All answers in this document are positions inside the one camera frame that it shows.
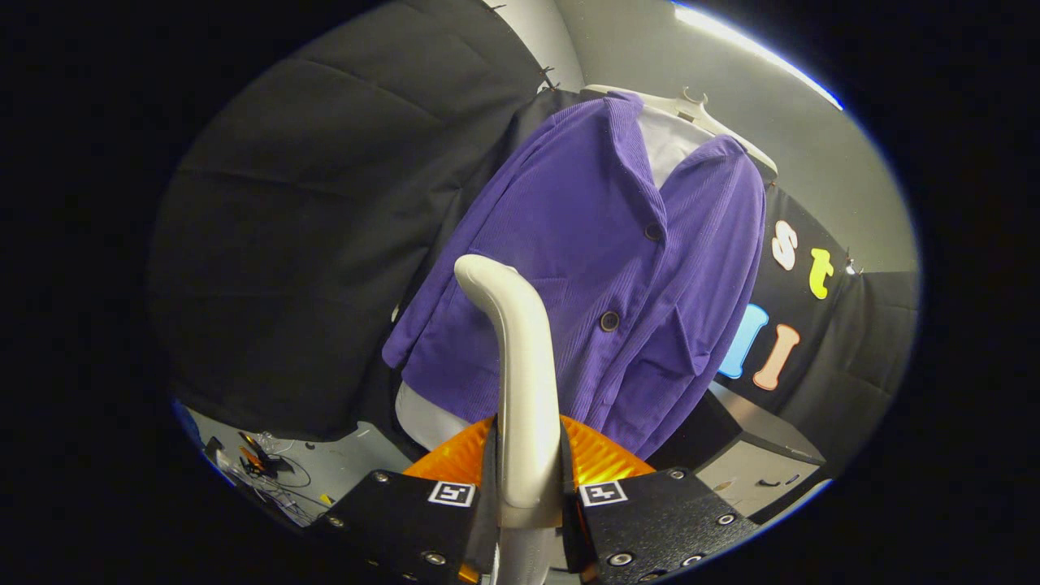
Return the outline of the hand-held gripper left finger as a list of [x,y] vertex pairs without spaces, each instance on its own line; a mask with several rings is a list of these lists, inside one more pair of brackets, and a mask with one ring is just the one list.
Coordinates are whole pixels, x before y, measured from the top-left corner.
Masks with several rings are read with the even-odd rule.
[[473,423],[408,470],[371,470],[313,525],[356,584],[487,584],[497,538],[495,419]]

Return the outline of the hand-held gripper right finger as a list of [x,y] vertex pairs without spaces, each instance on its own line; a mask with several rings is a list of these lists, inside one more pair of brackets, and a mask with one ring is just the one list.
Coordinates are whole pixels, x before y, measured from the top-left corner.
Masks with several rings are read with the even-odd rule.
[[608,437],[562,416],[561,543],[583,584],[636,584],[679,574],[759,530],[694,470],[654,470]]

